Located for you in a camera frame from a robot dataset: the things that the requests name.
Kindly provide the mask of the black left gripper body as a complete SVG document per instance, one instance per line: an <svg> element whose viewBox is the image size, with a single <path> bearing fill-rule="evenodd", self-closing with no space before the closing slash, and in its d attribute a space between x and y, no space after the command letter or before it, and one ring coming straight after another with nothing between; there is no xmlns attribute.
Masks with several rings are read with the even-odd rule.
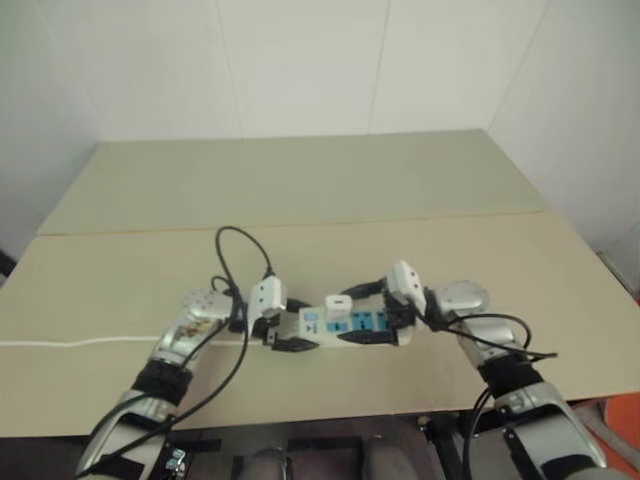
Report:
<svg viewBox="0 0 640 480"><path fill-rule="evenodd" d="M274 351L285 351L285 337L282 335L281 314L271 317L260 316L253 324L251 337Z"/></svg>

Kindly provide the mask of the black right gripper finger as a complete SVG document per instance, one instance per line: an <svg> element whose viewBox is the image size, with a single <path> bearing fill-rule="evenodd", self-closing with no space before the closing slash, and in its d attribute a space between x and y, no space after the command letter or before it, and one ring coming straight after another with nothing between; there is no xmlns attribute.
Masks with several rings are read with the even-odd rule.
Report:
<svg viewBox="0 0 640 480"><path fill-rule="evenodd" d="M381 294L385 287L385 280L380 279L351 286L341 292L341 295L349 297L370 297Z"/></svg>
<svg viewBox="0 0 640 480"><path fill-rule="evenodd" d="M338 335L342 341L360 345L396 344L396 336L392 331L354 330Z"/></svg>

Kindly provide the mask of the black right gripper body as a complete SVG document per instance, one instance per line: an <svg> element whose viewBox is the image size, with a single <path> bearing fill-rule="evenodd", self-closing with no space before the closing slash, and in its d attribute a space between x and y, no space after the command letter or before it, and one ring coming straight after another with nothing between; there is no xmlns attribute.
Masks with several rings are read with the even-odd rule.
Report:
<svg viewBox="0 0 640 480"><path fill-rule="evenodd" d="M411 300L404 294L383 291L384 311L394 344L406 346L416 332L416 316Z"/></svg>

